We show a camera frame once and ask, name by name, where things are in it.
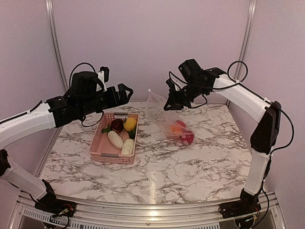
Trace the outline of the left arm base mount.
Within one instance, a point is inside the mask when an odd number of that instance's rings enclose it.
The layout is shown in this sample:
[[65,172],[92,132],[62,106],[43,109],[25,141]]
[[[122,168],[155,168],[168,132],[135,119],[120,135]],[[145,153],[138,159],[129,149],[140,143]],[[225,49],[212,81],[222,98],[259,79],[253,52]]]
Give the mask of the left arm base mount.
[[76,209],[76,203],[58,199],[49,182],[44,179],[42,181],[46,186],[46,195],[35,201],[35,208],[53,213],[55,216],[62,215],[62,212],[67,209],[68,212],[65,212],[65,215],[72,218]]

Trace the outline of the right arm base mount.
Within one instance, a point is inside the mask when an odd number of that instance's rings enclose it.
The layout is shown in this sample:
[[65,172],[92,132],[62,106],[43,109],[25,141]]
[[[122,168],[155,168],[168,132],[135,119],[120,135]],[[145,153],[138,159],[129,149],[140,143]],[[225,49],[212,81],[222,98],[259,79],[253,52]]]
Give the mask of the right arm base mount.
[[260,189],[255,195],[251,195],[243,188],[239,200],[220,204],[218,211],[224,219],[260,211],[261,205],[258,196],[261,191]]

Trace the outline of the red toy apple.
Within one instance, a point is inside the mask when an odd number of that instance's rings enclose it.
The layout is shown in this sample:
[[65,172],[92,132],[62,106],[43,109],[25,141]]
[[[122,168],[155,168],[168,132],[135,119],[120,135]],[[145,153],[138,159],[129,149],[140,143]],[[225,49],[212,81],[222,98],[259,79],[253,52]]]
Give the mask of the red toy apple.
[[180,141],[183,145],[191,145],[194,141],[194,133],[192,131],[185,131],[180,136]]
[[182,128],[186,128],[186,124],[185,124],[185,122],[183,122],[182,120],[176,120],[175,121],[178,125],[180,125]]

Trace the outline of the clear pink zip top bag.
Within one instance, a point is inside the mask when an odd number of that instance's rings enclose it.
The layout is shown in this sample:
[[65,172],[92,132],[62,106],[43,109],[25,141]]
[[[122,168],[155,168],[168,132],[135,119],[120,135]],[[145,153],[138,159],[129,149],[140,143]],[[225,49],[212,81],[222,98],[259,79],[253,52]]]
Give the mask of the clear pink zip top bag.
[[[161,136],[176,141],[178,146],[184,146],[180,141],[180,136],[183,134],[173,134],[170,131],[170,124],[176,123],[176,120],[182,120],[175,111],[165,111],[163,109],[166,99],[160,95],[148,90],[148,99],[146,102],[146,114],[150,120],[156,124],[162,131]],[[185,131],[192,131],[192,129],[186,125]]]

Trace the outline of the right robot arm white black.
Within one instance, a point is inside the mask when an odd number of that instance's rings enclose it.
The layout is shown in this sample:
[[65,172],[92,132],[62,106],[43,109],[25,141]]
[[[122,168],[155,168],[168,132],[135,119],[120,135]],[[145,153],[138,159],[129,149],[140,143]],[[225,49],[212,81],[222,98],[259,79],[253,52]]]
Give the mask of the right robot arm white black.
[[245,214],[254,207],[255,201],[262,191],[263,181],[271,167],[271,151],[276,143],[280,125],[280,109],[278,102],[271,102],[253,92],[233,79],[229,71],[214,67],[203,69],[195,59],[189,59],[178,67],[183,76],[184,87],[176,85],[174,74],[169,72],[166,84],[169,86],[169,97],[164,110],[192,109],[192,102],[198,96],[207,96],[214,92],[229,100],[248,113],[257,123],[250,137],[251,165],[246,184],[241,192],[236,210]]

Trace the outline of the pink perforated plastic basket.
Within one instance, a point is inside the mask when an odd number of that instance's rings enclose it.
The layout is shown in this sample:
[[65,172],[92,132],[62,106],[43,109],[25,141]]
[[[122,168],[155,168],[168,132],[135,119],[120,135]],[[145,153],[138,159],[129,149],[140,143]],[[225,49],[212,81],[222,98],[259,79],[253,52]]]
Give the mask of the pink perforated plastic basket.
[[99,122],[89,153],[94,161],[133,164],[139,115],[106,113]]

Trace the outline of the orange toy orange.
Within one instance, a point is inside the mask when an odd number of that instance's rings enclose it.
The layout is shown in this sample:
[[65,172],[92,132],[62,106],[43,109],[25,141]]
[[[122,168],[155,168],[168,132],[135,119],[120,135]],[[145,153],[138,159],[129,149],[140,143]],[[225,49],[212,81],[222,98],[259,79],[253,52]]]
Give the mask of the orange toy orange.
[[181,134],[184,131],[184,127],[179,124],[170,124],[170,131],[173,134]]

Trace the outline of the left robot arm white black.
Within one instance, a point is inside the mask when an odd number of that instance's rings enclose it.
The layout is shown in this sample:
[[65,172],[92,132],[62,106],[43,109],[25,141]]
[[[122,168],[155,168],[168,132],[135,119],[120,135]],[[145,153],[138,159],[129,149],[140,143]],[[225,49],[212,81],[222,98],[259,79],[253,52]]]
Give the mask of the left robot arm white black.
[[0,178],[29,193],[49,211],[57,212],[60,201],[50,184],[20,167],[6,148],[15,142],[58,129],[87,115],[127,104],[133,89],[123,83],[107,87],[105,71],[74,73],[67,92],[39,102],[34,108],[0,122]]

